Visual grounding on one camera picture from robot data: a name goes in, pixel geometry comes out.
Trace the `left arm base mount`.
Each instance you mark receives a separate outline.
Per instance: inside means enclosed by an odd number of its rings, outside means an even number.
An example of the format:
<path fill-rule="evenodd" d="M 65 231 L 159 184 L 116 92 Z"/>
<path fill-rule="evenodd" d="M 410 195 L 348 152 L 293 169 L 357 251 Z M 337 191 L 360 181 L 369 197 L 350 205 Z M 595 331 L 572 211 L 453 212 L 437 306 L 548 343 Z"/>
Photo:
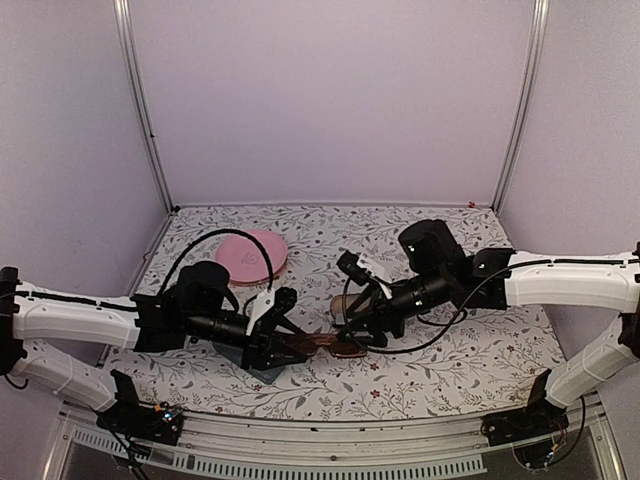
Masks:
<path fill-rule="evenodd" d="M 147 440 L 176 446 L 182 433 L 184 416 L 179 404 L 166 401 L 154 406 L 140 403 L 132 379 L 115 369 L 110 372 L 115 381 L 115 404 L 97 412 L 97 426 L 127 439 Z"/>

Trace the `brown sunglasses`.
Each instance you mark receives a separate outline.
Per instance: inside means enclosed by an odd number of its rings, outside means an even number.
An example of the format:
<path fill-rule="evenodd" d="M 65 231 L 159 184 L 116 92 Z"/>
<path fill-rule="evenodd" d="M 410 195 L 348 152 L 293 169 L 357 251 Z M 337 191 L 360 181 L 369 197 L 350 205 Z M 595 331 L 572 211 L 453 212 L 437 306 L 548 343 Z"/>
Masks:
<path fill-rule="evenodd" d="M 315 356 L 320 349 L 325 349 L 336 359 L 356 359 L 367 355 L 365 349 L 354 343 L 341 341 L 333 333 L 289 335 L 284 343 L 296 352 L 305 354 L 308 358 Z"/>

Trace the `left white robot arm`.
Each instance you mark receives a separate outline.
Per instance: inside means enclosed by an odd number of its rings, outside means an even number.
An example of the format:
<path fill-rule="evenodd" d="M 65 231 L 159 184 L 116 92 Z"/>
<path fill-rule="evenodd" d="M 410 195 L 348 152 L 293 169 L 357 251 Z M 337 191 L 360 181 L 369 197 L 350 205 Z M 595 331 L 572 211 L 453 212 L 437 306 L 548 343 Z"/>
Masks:
<path fill-rule="evenodd" d="M 133 381 L 117 370 L 103 373 L 46 345 L 48 339 L 103 344 L 141 353 L 179 350 L 187 339 L 238 351 L 245 370 L 268 371 L 301 364 L 308 353 L 293 346 L 304 331 L 286 317 L 294 289 L 269 288 L 250 314 L 239 310 L 230 275 L 214 262 L 180 270 L 168 290 L 150 295 L 98 298 L 47 291 L 1 270 L 1 372 L 23 376 L 75 399 L 111 419 L 128 434 L 148 426 Z"/>

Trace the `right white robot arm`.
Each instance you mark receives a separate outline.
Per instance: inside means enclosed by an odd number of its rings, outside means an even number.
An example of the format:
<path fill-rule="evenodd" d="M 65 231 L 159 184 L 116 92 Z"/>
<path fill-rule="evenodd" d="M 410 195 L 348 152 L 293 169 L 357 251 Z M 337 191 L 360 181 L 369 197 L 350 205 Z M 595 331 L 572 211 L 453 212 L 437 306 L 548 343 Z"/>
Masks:
<path fill-rule="evenodd" d="M 350 252 L 340 270 L 362 287 L 343 304 L 343 332 L 359 346 L 384 353 L 387 338 L 404 334 L 406 319 L 444 303 L 465 309 L 573 305 L 617 312 L 617 319 L 570 360 L 537 376 L 517 427 L 537 436 L 566 409 L 639 360 L 639 253 L 549 256 L 511 248 L 465 254 L 442 220 L 422 220 L 398 237 L 414 277 L 391 281 L 378 263 Z"/>

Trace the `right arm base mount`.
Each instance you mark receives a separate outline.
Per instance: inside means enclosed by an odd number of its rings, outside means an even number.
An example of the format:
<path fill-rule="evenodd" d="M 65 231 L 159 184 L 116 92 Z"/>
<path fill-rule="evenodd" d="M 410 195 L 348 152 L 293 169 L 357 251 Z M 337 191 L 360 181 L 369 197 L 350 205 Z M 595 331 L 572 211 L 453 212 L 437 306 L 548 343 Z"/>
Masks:
<path fill-rule="evenodd" d="M 566 445 L 569 420 L 566 407 L 556 407 L 546 400 L 545 385 L 550 374 L 551 370 L 547 369 L 535 378 L 524 407 L 487 414 L 481 419 L 480 433 L 488 439 L 490 446 L 559 433 L 557 440 L 548 440 L 542 447 L 529 445 L 513 451 L 516 461 L 528 471 L 546 470 L 563 462 L 578 446 L 586 424 L 586 402 L 581 396 L 578 433 L 571 446 L 559 454 Z"/>

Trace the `black glasses case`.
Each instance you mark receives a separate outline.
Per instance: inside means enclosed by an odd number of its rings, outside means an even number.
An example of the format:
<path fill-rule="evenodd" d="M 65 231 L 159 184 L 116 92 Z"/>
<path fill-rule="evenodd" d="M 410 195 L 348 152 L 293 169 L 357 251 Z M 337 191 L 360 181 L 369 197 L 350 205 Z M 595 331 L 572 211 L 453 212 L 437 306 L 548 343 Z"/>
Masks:
<path fill-rule="evenodd" d="M 398 320 L 388 299 L 381 293 L 336 295 L 330 302 L 330 314 L 334 328 L 344 327 L 345 320 L 348 320 L 354 330 L 373 328 L 390 331 Z"/>

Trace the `grey case green lining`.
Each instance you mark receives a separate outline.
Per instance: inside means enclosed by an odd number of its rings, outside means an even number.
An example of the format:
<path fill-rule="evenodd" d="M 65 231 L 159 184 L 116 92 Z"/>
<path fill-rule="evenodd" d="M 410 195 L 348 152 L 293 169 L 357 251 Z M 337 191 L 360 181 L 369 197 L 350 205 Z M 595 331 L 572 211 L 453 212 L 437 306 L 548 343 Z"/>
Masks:
<path fill-rule="evenodd" d="M 231 362 L 236 367 L 241 366 L 242 351 L 239 348 L 233 346 L 225 346 L 219 343 L 213 343 L 213 348 L 218 354 L 222 355 L 226 360 Z M 250 367 L 249 369 L 243 369 L 243 372 L 248 373 L 263 384 L 272 385 L 284 370 L 284 367 L 275 367 L 267 370 L 257 370 L 253 367 Z"/>

